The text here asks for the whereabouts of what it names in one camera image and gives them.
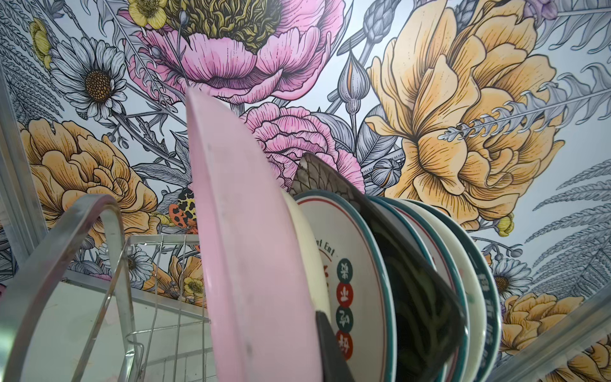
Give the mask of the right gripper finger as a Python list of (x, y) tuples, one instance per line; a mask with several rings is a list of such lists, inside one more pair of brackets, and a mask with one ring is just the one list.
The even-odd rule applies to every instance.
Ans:
[(329, 319), (323, 311), (315, 313), (324, 382), (354, 382)]

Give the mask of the white plate red characters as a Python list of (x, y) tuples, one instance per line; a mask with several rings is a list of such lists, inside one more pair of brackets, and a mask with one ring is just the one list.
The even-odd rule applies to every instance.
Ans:
[(316, 239), (329, 292), (330, 324), (356, 381), (393, 381), (397, 333), (388, 273), (364, 218), (343, 197), (296, 197)]

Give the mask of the pink round plate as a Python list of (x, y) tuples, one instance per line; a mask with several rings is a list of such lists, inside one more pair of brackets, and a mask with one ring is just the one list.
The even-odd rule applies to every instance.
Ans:
[(219, 100), (191, 88), (186, 110), (216, 375), (221, 381), (320, 381), (302, 256), (267, 158)]

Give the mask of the dark square floral plate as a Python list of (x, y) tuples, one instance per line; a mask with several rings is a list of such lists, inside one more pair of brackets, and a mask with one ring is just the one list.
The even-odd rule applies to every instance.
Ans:
[(330, 165), (306, 153), (290, 193), (324, 190), (345, 199), (372, 230), (388, 272), (398, 324), (398, 379), (433, 381), (466, 335), (466, 316), (456, 294), (378, 207)]

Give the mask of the white plate black emblem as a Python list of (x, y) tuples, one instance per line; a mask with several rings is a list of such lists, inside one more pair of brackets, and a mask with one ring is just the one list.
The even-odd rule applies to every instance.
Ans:
[(368, 199), (389, 220), (398, 221), (402, 232), (408, 232), (408, 240), (416, 244), (423, 253), (426, 261), (434, 267), (450, 289), (456, 294), (458, 302), (464, 310), (466, 317), (465, 336), (457, 352), (453, 355), (451, 363), (446, 367), (445, 381), (466, 381), (467, 361), (469, 361), (469, 311), (465, 288), (458, 274), (458, 268), (450, 255), (449, 248), (431, 224), (412, 209), (396, 206), (395, 203), (385, 202), (381, 197)]

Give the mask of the white plate green red rim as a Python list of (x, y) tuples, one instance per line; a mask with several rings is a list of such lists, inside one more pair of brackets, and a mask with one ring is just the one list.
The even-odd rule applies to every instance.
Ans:
[(501, 302), (492, 272), (480, 249), (459, 224), (434, 207), (423, 202), (413, 201), (413, 203), (432, 213), (453, 232), (461, 246), (466, 250), (472, 267), (477, 274), (486, 304), (486, 337), (480, 368), (478, 369), (475, 381), (487, 381), (496, 364), (502, 336)]

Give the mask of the white plate orange sunburst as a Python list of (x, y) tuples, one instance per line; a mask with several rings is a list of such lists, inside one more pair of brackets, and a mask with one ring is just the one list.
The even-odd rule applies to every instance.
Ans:
[(431, 259), (434, 261), (436, 272), (439, 273), (458, 298), (458, 302), (465, 315), (466, 324), (462, 344), (453, 358), (452, 369), (446, 381), (465, 381), (470, 350), (469, 310), (464, 286), (458, 274), (455, 262), (450, 255), (449, 248), (442, 237), (435, 231), (433, 225), (427, 219), (419, 215), (412, 207), (402, 202), (390, 202), (383, 198), (380, 198), (380, 200), (391, 205), (391, 207), (415, 229), (422, 242), (425, 244)]

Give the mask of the cream plate floral pattern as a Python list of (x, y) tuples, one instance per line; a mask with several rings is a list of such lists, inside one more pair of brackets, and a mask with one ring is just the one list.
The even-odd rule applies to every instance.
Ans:
[(480, 283), (477, 280), (477, 274), (465, 246), (448, 224), (415, 202), (400, 201), (400, 203), (418, 213), (434, 229), (448, 248), (453, 262), (458, 269), (462, 285), (465, 289), (469, 312), (469, 356), (466, 363), (466, 372), (462, 380), (475, 381), (485, 349), (487, 324), (485, 299)]

